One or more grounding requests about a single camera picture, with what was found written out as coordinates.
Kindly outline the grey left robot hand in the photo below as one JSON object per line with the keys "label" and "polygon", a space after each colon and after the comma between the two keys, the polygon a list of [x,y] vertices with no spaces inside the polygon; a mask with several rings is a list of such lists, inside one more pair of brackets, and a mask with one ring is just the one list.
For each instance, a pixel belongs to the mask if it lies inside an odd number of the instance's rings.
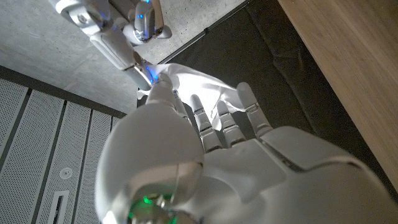
{"label": "grey left robot hand", "polygon": [[246,139],[223,102],[220,143],[199,97],[191,124],[171,79],[155,77],[145,105],[107,138],[95,183],[100,223],[396,223],[377,175],[339,147],[297,128],[272,128],[250,86],[238,95]]}

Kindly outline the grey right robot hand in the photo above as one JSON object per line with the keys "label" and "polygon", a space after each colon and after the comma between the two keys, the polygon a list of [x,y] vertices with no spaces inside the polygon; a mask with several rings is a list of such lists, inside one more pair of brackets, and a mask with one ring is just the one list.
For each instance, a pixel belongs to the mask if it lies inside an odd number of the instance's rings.
{"label": "grey right robot hand", "polygon": [[119,70],[129,75],[141,90],[150,90],[155,78],[149,62],[134,48],[152,39],[168,39],[159,0],[50,0],[52,7],[74,24]]}

